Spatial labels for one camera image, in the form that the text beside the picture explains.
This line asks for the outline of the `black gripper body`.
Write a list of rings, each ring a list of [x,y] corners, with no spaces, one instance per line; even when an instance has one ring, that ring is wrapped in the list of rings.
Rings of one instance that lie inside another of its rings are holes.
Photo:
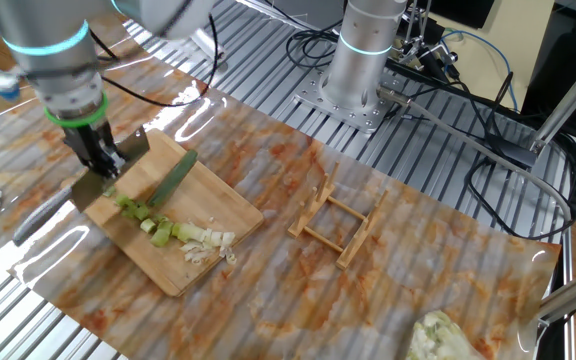
[[[82,164],[110,164],[115,150],[108,123],[64,128],[64,142],[74,151]]]

